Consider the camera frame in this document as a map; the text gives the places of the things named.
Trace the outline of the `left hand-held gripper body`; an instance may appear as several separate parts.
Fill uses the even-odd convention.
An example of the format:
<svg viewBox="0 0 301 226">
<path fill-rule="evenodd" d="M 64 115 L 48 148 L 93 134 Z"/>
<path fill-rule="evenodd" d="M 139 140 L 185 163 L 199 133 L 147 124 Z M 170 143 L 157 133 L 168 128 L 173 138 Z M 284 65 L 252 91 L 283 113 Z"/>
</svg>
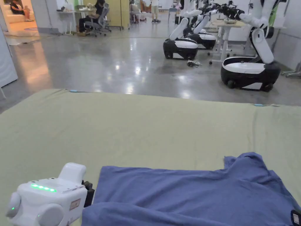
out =
<svg viewBox="0 0 301 226">
<path fill-rule="evenodd" d="M 70 226 L 93 201 L 86 166 L 66 163 L 58 177 L 32 180 L 12 193 L 6 217 L 13 226 Z"/>
</svg>

